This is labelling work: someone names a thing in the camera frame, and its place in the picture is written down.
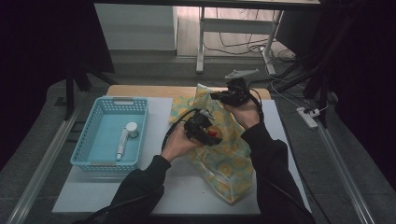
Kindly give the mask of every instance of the hand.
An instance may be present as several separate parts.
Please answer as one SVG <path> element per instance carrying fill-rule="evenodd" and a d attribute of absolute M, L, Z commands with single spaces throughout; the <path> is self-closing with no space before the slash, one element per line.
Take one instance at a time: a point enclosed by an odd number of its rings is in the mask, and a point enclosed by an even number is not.
<path fill-rule="evenodd" d="M 169 135 L 168 142 L 163 148 L 161 156 L 171 162 L 173 159 L 187 154 L 191 149 L 202 146 L 202 143 L 188 139 L 184 125 L 179 124 Z"/>
<path fill-rule="evenodd" d="M 248 100 L 240 106 L 224 105 L 224 109 L 231 112 L 236 121 L 245 128 L 245 130 L 260 122 L 259 111 L 252 100 Z"/>

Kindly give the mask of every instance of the person's right arm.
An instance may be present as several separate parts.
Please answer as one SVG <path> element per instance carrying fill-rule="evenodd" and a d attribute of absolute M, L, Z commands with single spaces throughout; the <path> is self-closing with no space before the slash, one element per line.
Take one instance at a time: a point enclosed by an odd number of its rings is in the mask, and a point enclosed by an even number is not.
<path fill-rule="evenodd" d="M 250 158 L 256 170 L 257 203 L 262 213 L 262 222 L 315 223 L 311 214 L 306 213 L 293 202 L 295 200 L 304 208 L 303 198 L 289 171 L 287 145 L 271 138 L 265 123 L 260 123 L 253 102 L 249 101 L 238 107 L 229 105 L 224 107 L 246 130 L 241 137 L 251 149 Z M 276 188 L 285 191 L 293 200 Z"/>

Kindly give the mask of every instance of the white desk leg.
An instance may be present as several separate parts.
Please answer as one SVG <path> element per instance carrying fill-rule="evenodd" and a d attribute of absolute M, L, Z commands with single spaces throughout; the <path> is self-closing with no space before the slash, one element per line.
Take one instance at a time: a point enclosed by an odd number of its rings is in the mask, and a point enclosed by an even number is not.
<path fill-rule="evenodd" d="M 201 19 L 199 21 L 199 43 L 197 55 L 196 73 L 202 74 L 204 72 L 204 30 L 205 30 L 205 8 L 201 9 Z"/>
<path fill-rule="evenodd" d="M 283 11 L 278 11 L 277 15 L 275 17 L 274 23 L 273 23 L 273 27 L 272 27 L 272 31 L 268 37 L 268 42 L 267 45 L 265 46 L 264 50 L 262 50 L 262 57 L 264 58 L 265 61 L 265 65 L 268 71 L 268 74 L 270 76 L 273 76 L 276 74 L 275 68 L 273 66 L 273 64 L 271 63 L 271 58 L 269 56 L 270 50 L 271 50 L 271 46 L 272 43 L 274 41 L 275 38 L 275 34 L 276 34 L 276 30 L 277 30 L 277 26 L 279 25 L 279 21 L 280 18 L 282 16 Z"/>

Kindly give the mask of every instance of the person's left hand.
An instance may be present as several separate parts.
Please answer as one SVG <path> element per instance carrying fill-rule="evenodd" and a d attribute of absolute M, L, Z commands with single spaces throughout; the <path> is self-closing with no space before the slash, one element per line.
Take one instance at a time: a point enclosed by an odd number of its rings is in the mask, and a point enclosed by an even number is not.
<path fill-rule="evenodd" d="M 175 158 L 184 156 L 191 149 L 202 146 L 202 143 L 187 138 L 184 125 L 179 124 L 169 135 L 168 141 L 163 148 L 161 156 L 171 162 Z"/>

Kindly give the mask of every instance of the motion capture glove device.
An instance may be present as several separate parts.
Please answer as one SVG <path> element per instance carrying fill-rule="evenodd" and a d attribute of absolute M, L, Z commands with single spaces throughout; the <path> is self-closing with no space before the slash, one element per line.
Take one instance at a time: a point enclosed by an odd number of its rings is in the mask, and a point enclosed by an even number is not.
<path fill-rule="evenodd" d="M 246 81 L 242 78 L 235 78 L 227 82 L 227 91 L 218 91 L 210 93 L 212 100 L 219 100 L 225 105 L 240 106 L 248 102 L 249 99 L 257 106 L 259 111 L 260 122 L 264 120 L 264 114 L 262 113 L 262 100 L 258 101 L 251 93 Z"/>
<path fill-rule="evenodd" d="M 201 142 L 204 145 L 207 146 L 214 146 L 218 145 L 221 140 L 222 140 L 222 132 L 221 129 L 213 125 L 212 122 L 210 122 L 210 119 L 215 119 L 209 111 L 205 109 L 198 109 L 194 108 L 186 112 L 183 116 L 180 117 L 168 130 L 168 132 L 165 135 L 165 138 L 163 139 L 163 148 L 166 145 L 166 142 L 168 141 L 169 135 L 172 133 L 172 131 L 176 128 L 176 126 L 190 113 L 194 112 L 194 115 L 192 115 L 185 123 L 184 123 L 184 129 L 186 130 L 186 136 L 189 139 L 195 139 Z"/>

